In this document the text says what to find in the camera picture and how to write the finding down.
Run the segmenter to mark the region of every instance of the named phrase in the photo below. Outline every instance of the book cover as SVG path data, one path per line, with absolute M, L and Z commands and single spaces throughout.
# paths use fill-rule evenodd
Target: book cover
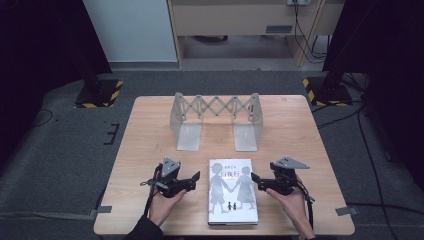
M 251 159 L 209 160 L 210 225 L 258 223 Z

